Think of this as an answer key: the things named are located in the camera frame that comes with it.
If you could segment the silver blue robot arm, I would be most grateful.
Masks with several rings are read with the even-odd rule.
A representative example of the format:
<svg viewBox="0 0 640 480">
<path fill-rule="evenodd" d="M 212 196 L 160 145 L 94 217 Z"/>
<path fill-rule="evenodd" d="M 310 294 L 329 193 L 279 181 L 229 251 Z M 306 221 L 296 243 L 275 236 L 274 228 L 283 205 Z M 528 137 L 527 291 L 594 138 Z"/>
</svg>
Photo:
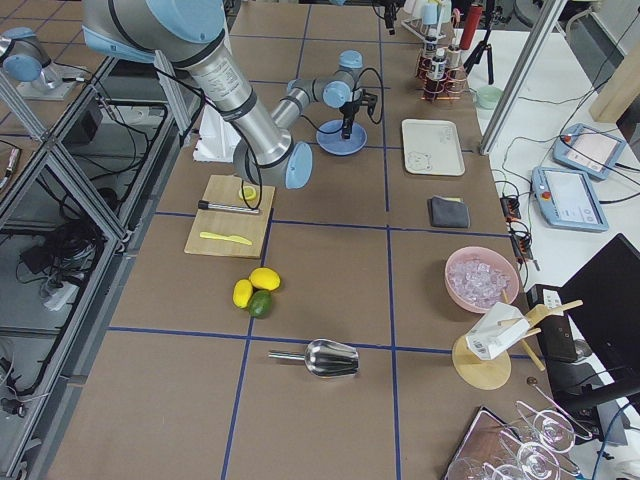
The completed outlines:
<svg viewBox="0 0 640 480">
<path fill-rule="evenodd" d="M 240 135 L 234 167 L 244 180 L 287 189 L 304 187 L 313 154 L 289 129 L 313 102 L 342 108 L 360 99 L 362 55 L 346 50 L 328 77 L 290 82 L 287 95 L 267 111 L 224 44 L 226 18 L 220 1 L 86 1 L 86 44 L 104 55 L 151 63 L 163 52 L 187 71 L 222 119 Z"/>
<path fill-rule="evenodd" d="M 17 90 L 25 99 L 62 101 L 75 85 L 75 76 L 65 81 L 68 69 L 51 59 L 28 27 L 1 34 L 1 69 L 18 82 Z"/>
</svg>

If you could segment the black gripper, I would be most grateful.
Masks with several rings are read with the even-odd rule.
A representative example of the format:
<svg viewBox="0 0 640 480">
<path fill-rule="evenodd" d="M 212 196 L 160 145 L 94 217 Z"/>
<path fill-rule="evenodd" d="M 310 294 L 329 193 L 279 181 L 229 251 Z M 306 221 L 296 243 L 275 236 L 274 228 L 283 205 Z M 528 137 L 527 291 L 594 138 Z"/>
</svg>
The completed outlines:
<svg viewBox="0 0 640 480">
<path fill-rule="evenodd" d="M 350 139 L 352 135 L 355 117 L 359 110 L 364 107 L 371 121 L 374 121 L 373 115 L 378 103 L 378 96 L 374 93 L 367 92 L 365 89 L 356 90 L 352 99 L 345 102 L 339 111 L 343 115 L 341 126 L 341 138 Z"/>
</svg>

